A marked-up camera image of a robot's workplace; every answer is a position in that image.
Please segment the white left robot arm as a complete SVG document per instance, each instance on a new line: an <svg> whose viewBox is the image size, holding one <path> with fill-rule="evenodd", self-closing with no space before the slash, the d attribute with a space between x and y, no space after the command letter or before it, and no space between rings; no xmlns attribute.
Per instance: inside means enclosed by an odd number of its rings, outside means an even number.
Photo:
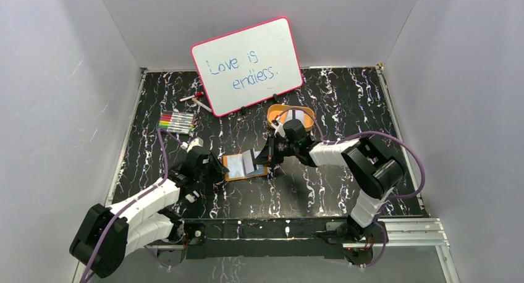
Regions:
<svg viewBox="0 0 524 283"><path fill-rule="evenodd" d="M184 223L168 208L196 202L204 185L222 182L228 171L210 149L188 148L183 160L146 190L111 206L93 205L69 253L86 267L88 274L105 278L126 256L152 242L180 242L185 237Z"/></svg>

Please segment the card with black stripe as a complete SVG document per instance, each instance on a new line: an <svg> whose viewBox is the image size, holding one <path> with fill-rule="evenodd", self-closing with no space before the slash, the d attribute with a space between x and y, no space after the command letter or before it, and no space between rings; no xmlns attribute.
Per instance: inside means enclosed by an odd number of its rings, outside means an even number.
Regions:
<svg viewBox="0 0 524 283"><path fill-rule="evenodd" d="M255 164L255 151L254 149L249 149L242 153L242 162L244 167L245 175L252 174L257 171L257 165Z"/></svg>

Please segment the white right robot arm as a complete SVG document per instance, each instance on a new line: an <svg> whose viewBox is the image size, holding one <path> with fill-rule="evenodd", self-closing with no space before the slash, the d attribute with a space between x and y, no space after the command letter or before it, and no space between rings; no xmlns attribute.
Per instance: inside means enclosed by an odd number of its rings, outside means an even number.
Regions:
<svg viewBox="0 0 524 283"><path fill-rule="evenodd" d="M373 224L382 205L407 171L402 160L385 144L385 139L403 145L398 138L376 131L357 133L337 142L315 140L300 120L292 119L278 125L268 136L253 163L275 166L284 158L295 156L309 167L349 168L360 192L347 217L347 225L338 234L364 242L373 233Z"/></svg>

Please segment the orange leather card holder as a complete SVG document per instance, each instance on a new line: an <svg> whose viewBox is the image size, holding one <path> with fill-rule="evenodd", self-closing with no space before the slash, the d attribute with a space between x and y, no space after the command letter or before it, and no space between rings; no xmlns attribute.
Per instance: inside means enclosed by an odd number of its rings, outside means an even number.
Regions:
<svg viewBox="0 0 524 283"><path fill-rule="evenodd" d="M257 157L260 153L260 150L255 150L255 156ZM226 175L226 181L235 181L243 180L254 177L266 176L268 174L268 168L264 165L257 165L257 171L245 175L243 162L242 162L242 153L224 155L222 157L222 163L229 169L229 173Z"/></svg>

